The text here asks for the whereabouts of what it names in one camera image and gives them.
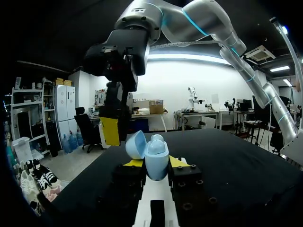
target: trash can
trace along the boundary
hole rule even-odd
[[[19,162],[33,160],[33,155],[29,146],[29,137],[21,137],[20,139],[12,142]]]

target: white refrigerator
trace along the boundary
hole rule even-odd
[[[57,85],[54,99],[58,130],[62,140],[64,134],[69,137],[70,131],[72,131],[73,135],[75,135],[78,129],[74,118],[76,115],[75,87]]]

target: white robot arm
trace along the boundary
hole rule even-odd
[[[204,102],[205,100],[198,99],[198,95],[194,87],[188,87],[188,90],[190,92],[190,97],[188,98],[190,110],[194,111],[195,103],[202,104],[202,102]]]

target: ceiling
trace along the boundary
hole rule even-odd
[[[167,1],[178,6],[190,2]],[[289,51],[281,35],[269,21],[273,16],[279,15],[279,9],[285,9],[287,5],[281,3],[279,6],[271,0],[217,1],[229,15],[238,36],[246,44],[247,51],[264,45],[277,57],[274,61],[262,65],[251,64],[255,69],[262,70],[268,78],[294,75]],[[7,59],[10,63],[15,64],[18,60],[28,61],[72,72],[81,66],[82,58],[90,46],[107,40],[116,20],[131,0],[11,2],[14,7],[10,8],[10,14],[16,15],[16,18],[11,20],[8,26]],[[275,3],[276,11],[271,9],[271,2]],[[284,18],[290,21],[293,17]],[[166,42],[168,41],[162,35],[156,44]],[[177,51],[219,56],[217,45],[194,45]],[[284,65],[288,65],[290,70],[276,73],[269,71],[271,68]]]
[[[276,85],[277,87],[288,87],[288,85],[283,81],[283,79],[287,79],[291,85],[295,85],[295,81],[296,81],[296,78],[295,76],[287,76],[287,77],[279,77],[279,78],[274,78],[274,79],[271,79],[269,82],[273,85]]]

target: yellow tape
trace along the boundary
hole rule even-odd
[[[124,164],[124,166],[136,166],[142,167],[143,159],[132,159],[129,163]]]
[[[118,119],[100,117],[106,144],[120,146]]]
[[[186,164],[184,162],[179,161],[177,158],[173,156],[169,156],[169,160],[171,163],[171,167],[178,167],[178,166],[190,166],[189,164]]]
[[[179,161],[177,158],[173,156],[169,156],[169,160],[172,167],[190,166],[189,164]],[[124,166],[136,166],[136,167],[142,167],[142,165],[143,165],[143,159],[132,159],[129,163],[124,164]]]

